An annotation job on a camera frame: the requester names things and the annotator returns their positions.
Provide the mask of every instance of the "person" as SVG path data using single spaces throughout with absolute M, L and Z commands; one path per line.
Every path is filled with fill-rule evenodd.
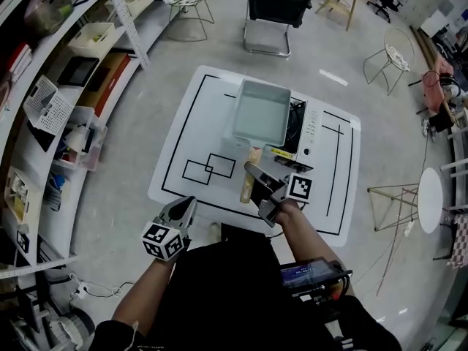
M 275 221 L 296 261 L 339 261 L 296 202 L 284 201 Z M 222 239 L 180 254 L 172 277 L 173 261 L 153 261 L 112 320 L 97 326 L 90 351 L 401 350 L 351 287 L 331 304 L 340 313 L 332 329 L 319 306 L 285 292 L 279 261 L 263 234 L 227 227 Z

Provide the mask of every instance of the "book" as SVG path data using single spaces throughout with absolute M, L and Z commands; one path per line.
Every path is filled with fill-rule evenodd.
M 101 116 L 110 93 L 129 62 L 130 57 L 127 53 L 111 52 L 104 57 L 81 94 L 77 105 L 92 107 L 96 117 Z
M 14 68 L 11 69 L 10 72 L 13 74 L 18 74 L 19 72 L 23 72 L 25 68 L 25 63 L 29 64 L 31 62 L 31 48 L 29 48 L 25 53 L 24 56 L 21 57 L 20 62 L 18 62 L 18 65 Z
M 31 54 L 28 54 L 28 55 L 24 58 L 24 61 L 22 62 L 21 67 L 17 67 L 17 68 L 18 68 L 18 72 L 12 74 L 12 82 L 13 82 L 13 83 L 16 83 L 16 81 L 17 81 L 18 79 L 20 79 L 20 76 L 24 73 L 24 71 L 26 70 L 26 68 L 28 67 L 28 65 L 31 63 L 31 61 L 32 61 L 32 55 L 31 55 Z
M 18 63 L 21 61 L 21 58 L 25 55 L 28 49 L 31 48 L 29 48 L 26 42 L 22 42 L 13 50 L 12 55 L 7 61 L 7 69 L 10 72 L 12 72 L 14 68 L 16 68 Z

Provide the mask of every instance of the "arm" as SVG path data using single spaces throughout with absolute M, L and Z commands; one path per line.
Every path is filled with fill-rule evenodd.
M 173 266 L 173 262 L 153 261 L 117 306 L 112 320 L 130 326 L 138 321 L 138 331 L 144 336 L 148 335 Z
M 281 203 L 281 211 L 276 216 L 276 222 L 282 226 L 296 261 L 323 257 L 327 261 L 338 260 L 344 268 L 344 264 L 310 225 L 296 202 L 286 200 Z M 347 293 L 354 296 L 351 285 Z

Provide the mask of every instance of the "hand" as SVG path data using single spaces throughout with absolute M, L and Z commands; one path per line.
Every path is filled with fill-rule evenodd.
M 294 200 L 286 199 L 279 205 L 279 213 L 275 217 L 275 222 L 281 226 L 291 223 L 291 214 L 296 211 L 301 211 L 299 205 Z

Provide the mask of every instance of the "wooden handle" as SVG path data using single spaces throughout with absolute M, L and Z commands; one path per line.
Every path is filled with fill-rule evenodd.
M 249 158 L 247 159 L 247 161 L 251 162 L 252 164 L 258 165 L 260 163 L 260 159 L 262 158 L 262 152 L 262 148 L 250 147 Z M 244 184 L 242 185 L 241 203 L 249 204 L 250 195 L 252 194 L 252 189 L 254 188 L 254 182 L 255 178 L 252 176 L 252 174 L 246 173 Z

